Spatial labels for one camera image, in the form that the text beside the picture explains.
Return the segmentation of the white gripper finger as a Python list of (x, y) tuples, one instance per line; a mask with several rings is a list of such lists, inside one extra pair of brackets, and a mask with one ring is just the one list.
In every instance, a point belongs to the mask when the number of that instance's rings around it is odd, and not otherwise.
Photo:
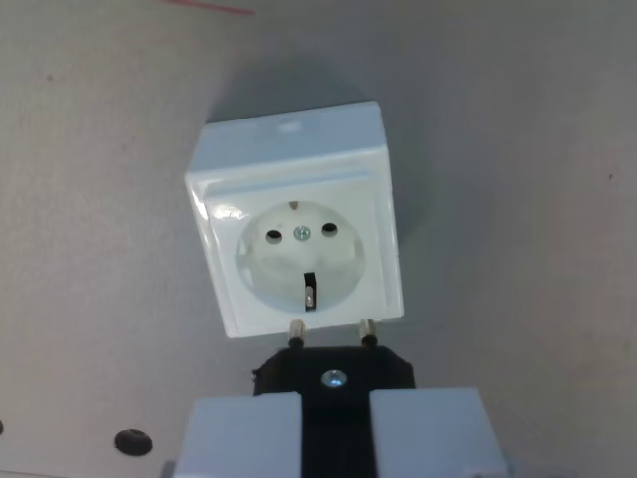
[(474, 388), (370, 395), (379, 477), (507, 477), (509, 466)]
[(173, 475), (300, 477), (301, 397), (286, 392), (197, 400)]

